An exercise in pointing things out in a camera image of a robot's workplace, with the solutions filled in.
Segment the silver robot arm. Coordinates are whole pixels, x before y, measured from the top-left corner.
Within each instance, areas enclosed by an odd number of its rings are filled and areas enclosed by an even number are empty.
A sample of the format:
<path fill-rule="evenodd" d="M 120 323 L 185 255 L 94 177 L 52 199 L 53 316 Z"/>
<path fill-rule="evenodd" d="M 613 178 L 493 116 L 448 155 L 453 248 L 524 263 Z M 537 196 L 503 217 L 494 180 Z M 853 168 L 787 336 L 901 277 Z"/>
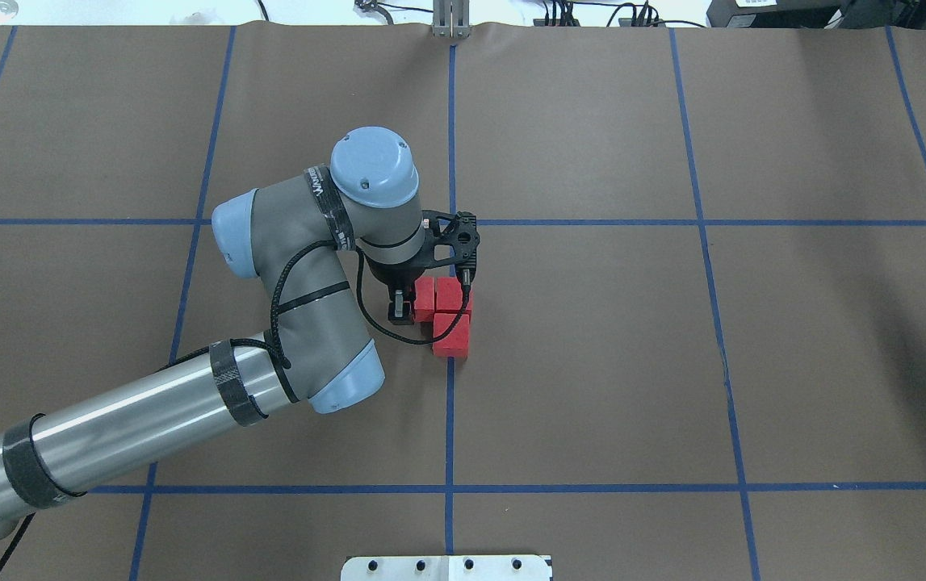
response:
<path fill-rule="evenodd" d="M 337 141 L 329 162 L 216 206 L 220 255 L 270 297 L 266 330 L 0 433 L 0 541 L 36 512 L 284 406 L 333 413 L 377 393 L 385 372 L 371 331 L 392 331 L 364 309 L 362 281 L 349 283 L 338 254 L 355 253 L 357 278 L 371 269 L 388 288 L 395 324 L 414 323 L 426 271 L 454 267 L 463 304 L 476 275 L 476 216 L 422 209 L 419 189 L 404 137 L 361 127 Z"/>

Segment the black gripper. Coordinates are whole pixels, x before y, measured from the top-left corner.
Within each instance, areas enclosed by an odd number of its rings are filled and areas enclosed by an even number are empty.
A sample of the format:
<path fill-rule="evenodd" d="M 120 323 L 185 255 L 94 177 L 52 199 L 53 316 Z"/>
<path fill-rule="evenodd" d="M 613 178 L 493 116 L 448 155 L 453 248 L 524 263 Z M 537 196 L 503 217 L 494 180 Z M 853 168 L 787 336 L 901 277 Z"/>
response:
<path fill-rule="evenodd" d="M 471 212 L 453 215 L 423 210 L 421 224 L 400 245 L 364 243 L 364 261 L 375 279 L 388 287 L 388 321 L 392 326 L 416 323 L 416 281 L 429 270 L 453 267 L 463 301 L 470 303 L 476 278 L 480 236 Z"/>

